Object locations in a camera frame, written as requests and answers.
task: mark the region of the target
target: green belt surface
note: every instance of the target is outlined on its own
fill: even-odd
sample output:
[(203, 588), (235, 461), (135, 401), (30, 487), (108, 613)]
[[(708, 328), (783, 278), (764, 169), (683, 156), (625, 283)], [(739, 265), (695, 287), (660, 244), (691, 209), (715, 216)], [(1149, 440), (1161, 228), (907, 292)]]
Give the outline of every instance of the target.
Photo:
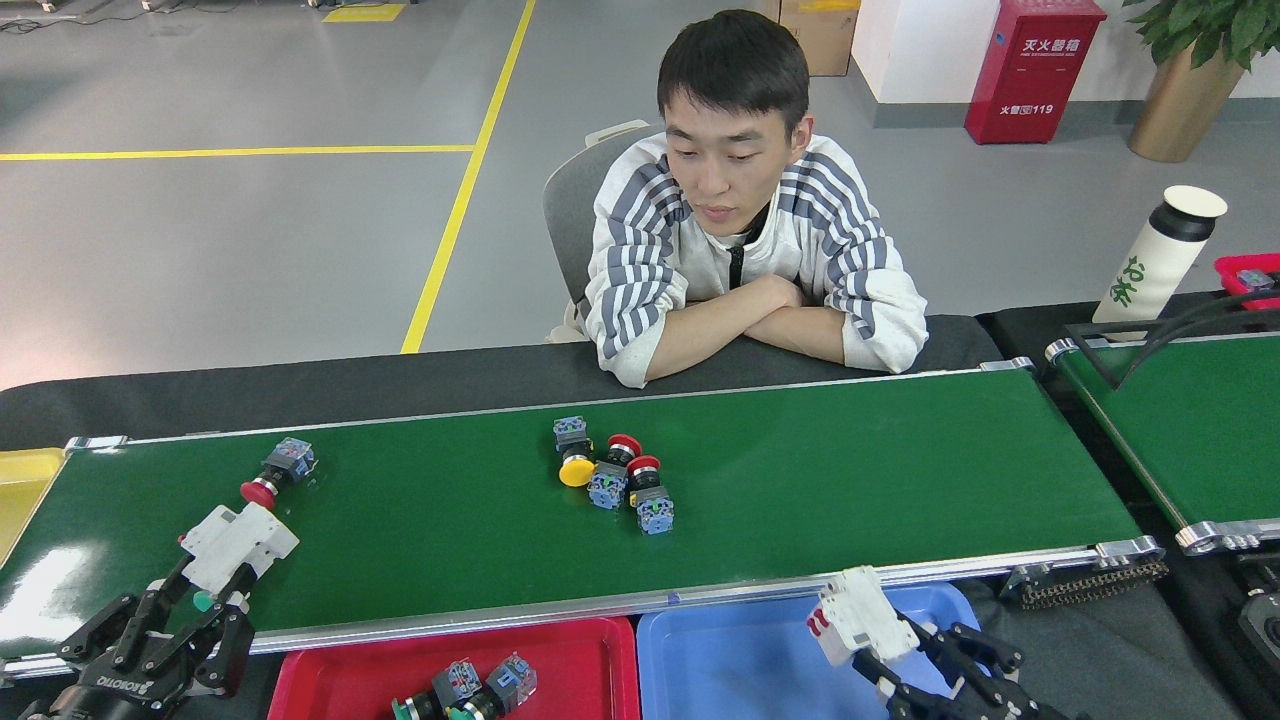
[[(1119, 377), (1138, 350), (1097, 352)], [(1280, 518), (1280, 337), (1174, 342), (1119, 391), (1078, 350), (1057, 365), (1179, 529)]]
[[(598, 452), (621, 432), (662, 460), (673, 530), (559, 483), (552, 424), (577, 414)], [(0, 656), (166, 574), (285, 436), (319, 464), (280, 495), (301, 546), (251, 598), (260, 633), (1140, 534), (1021, 370), (125, 443), (73, 452), (0, 569)]]

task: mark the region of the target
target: red cabinet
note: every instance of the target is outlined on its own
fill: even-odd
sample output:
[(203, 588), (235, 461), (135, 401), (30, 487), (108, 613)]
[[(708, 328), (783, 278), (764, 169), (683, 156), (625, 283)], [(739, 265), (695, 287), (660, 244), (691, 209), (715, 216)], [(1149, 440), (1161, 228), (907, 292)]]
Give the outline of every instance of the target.
[(1091, 0), (1001, 0), (964, 127), (978, 143), (1048, 142), (1098, 23)]

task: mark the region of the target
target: blue tray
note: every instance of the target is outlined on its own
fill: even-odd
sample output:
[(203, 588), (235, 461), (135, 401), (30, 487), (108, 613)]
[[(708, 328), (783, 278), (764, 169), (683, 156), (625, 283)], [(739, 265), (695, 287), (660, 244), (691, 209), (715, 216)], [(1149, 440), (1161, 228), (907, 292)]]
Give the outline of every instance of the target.
[[(948, 584), (887, 588), (884, 594), (916, 623), (978, 626), (969, 602)], [(643, 616), (636, 628), (641, 715), (645, 720), (888, 717), (869, 682), (849, 665), (827, 664), (805, 626), (817, 605), (812, 596)], [(950, 693), (923, 653), (893, 671), (918, 688)]]

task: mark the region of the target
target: potted plant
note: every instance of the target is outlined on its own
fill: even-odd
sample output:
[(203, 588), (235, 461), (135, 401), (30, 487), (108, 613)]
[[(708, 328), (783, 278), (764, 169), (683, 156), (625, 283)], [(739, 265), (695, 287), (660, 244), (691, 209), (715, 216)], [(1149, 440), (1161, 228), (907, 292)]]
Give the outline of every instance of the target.
[(1253, 59), (1280, 46), (1280, 0), (1124, 0), (1151, 3), (1130, 19), (1151, 46), (1156, 79), (1129, 149), (1180, 163), (1213, 123)]

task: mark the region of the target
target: plastic tray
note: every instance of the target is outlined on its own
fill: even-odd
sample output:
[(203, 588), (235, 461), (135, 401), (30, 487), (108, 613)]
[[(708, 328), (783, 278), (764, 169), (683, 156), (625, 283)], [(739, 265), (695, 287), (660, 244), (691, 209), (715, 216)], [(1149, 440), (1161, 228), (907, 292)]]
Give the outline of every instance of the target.
[[(884, 594), (916, 623), (977, 628), (968, 601), (938, 583)], [(888, 717), (876, 689), (849, 665), (827, 664), (805, 618), (817, 596), (645, 615), (636, 629), (645, 720), (869, 720)], [(923, 653), (893, 667), (905, 682), (950, 694)]]
[(389, 720), (392, 700), (426, 689), (454, 660), (481, 679), (512, 652), (538, 671), (538, 691), (512, 720), (639, 720), (635, 634), (625, 618), (595, 618), (289, 653), (268, 720)]
[(9, 560), (61, 466), (63, 451), (56, 447), (0, 452), (0, 565)]
[[(1222, 290), (1231, 295), (1244, 295), (1244, 283), (1235, 277), (1240, 270), (1262, 270), (1275, 273), (1280, 270), (1280, 252), (1266, 252), (1262, 255), (1228, 255), (1213, 261), (1213, 269), (1222, 278)], [(1280, 297), (1272, 300), (1251, 300), (1243, 304), (1249, 310), (1266, 310), (1280, 307)]]

